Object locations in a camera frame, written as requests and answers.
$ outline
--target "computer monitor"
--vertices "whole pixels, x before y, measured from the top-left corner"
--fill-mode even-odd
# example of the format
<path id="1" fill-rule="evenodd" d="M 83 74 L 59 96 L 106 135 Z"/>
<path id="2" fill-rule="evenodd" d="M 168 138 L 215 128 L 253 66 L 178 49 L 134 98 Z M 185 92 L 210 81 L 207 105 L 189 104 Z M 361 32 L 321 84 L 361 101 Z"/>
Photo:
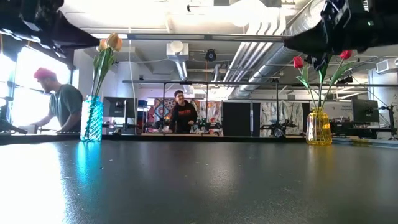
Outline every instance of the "computer monitor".
<path id="1" fill-rule="evenodd" d="M 137 108 L 137 99 L 121 97 L 104 97 L 104 117 L 123 118 L 125 104 L 127 104 L 127 118 L 135 118 L 134 104 Z"/>
<path id="2" fill-rule="evenodd" d="M 374 100 L 352 100 L 354 122 L 380 122 L 379 105 Z"/>

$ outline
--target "man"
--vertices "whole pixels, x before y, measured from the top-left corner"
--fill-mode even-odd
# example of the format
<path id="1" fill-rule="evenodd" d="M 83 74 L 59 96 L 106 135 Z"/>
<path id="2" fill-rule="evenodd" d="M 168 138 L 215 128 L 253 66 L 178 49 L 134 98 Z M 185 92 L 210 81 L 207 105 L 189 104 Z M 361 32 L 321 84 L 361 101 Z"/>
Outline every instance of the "man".
<path id="1" fill-rule="evenodd" d="M 184 99 L 183 91 L 177 90 L 174 97 L 177 104 L 172 110 L 169 130 L 174 133 L 188 134 L 198 118 L 197 112 L 192 104 Z"/>
<path id="2" fill-rule="evenodd" d="M 42 85 L 45 93 L 50 93 L 50 109 L 46 117 L 33 125 L 43 126 L 56 116 L 61 125 L 57 132 L 80 131 L 81 103 L 83 96 L 74 86 L 62 85 L 57 80 L 57 75 L 46 68 L 39 68 L 34 73 L 34 78 Z"/>

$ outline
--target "vase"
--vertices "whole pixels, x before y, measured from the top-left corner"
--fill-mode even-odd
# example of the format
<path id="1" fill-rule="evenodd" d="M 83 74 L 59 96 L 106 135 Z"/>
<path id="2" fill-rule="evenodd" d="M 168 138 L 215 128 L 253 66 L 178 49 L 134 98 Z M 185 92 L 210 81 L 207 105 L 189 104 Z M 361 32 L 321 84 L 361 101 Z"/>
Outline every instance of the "vase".
<path id="1" fill-rule="evenodd" d="M 331 144 L 329 116 L 322 108 L 312 108 L 307 118 L 307 143 L 316 146 Z"/>
<path id="2" fill-rule="evenodd" d="M 99 142 L 102 140 L 104 104 L 99 96 L 89 96 L 81 108 L 80 140 Z"/>

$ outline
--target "dark table surface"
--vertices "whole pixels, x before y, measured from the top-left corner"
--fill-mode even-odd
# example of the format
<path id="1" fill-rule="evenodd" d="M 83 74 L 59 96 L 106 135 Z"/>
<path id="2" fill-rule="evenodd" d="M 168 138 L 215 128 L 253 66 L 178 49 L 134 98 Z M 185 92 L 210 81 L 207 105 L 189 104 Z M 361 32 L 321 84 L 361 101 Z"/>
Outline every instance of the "dark table surface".
<path id="1" fill-rule="evenodd" d="M 397 223 L 398 150 L 62 141 L 0 146 L 0 223 Z"/>

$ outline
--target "blue glass vase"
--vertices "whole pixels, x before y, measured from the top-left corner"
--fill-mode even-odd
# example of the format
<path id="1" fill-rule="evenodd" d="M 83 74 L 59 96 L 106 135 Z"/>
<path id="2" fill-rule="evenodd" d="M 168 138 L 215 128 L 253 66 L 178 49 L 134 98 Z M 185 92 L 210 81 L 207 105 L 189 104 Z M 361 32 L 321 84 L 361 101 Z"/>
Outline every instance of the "blue glass vase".
<path id="1" fill-rule="evenodd" d="M 104 103 L 99 96 L 89 96 L 81 109 L 80 140 L 99 142 L 102 140 Z"/>

